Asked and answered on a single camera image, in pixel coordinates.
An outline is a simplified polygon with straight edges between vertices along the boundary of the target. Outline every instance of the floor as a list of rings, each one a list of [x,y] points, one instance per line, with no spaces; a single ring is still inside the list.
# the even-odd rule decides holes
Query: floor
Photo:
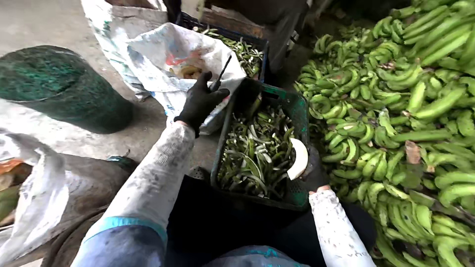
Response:
[[[162,106],[153,98],[138,102],[100,50],[80,0],[0,0],[0,56],[21,48],[50,44],[81,54],[123,97],[134,104],[134,120],[125,130],[101,135],[59,122],[0,99],[0,127],[30,134],[57,152],[106,159],[124,155],[141,161],[165,128]],[[201,136],[191,166],[211,169],[219,133]]]

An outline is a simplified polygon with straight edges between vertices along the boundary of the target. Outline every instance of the person's left arm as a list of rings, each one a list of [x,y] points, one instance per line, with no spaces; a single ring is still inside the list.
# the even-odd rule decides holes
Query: person's left arm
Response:
[[[161,266],[166,228],[199,126],[229,94],[211,93],[204,73],[188,91],[183,111],[125,182],[88,231],[71,266]]]

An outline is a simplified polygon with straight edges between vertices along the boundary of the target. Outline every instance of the white arm sleeve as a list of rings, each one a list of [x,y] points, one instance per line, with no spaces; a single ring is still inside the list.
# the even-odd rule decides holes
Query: white arm sleeve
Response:
[[[119,190],[103,218],[147,219],[166,229],[168,217],[189,170],[195,131],[173,123]]]
[[[314,193],[309,201],[327,267],[375,266],[335,192]]]

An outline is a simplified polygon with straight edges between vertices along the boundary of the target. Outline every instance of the black glove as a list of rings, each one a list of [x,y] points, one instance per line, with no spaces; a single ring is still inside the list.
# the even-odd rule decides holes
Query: black glove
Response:
[[[206,84],[212,77],[210,71],[204,72],[196,83],[188,90],[186,101],[180,115],[173,120],[183,121],[195,130],[196,138],[200,134],[200,126],[213,109],[229,95],[229,90],[220,89],[211,92]]]
[[[321,186],[330,182],[328,175],[323,172],[318,150],[313,146],[308,148],[307,168],[302,174],[302,180],[305,182],[305,188],[310,192],[317,192]]]

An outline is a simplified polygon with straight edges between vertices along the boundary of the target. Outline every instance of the blue cuff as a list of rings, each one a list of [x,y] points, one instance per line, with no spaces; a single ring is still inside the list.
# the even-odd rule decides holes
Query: blue cuff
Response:
[[[96,234],[105,231],[107,229],[125,226],[125,225],[142,225],[152,228],[162,239],[165,247],[167,247],[167,231],[159,224],[156,224],[150,220],[138,219],[138,218],[129,218],[129,217],[102,217],[91,228],[87,231],[86,236],[84,237],[81,245],[84,244],[88,239],[95,236]]]

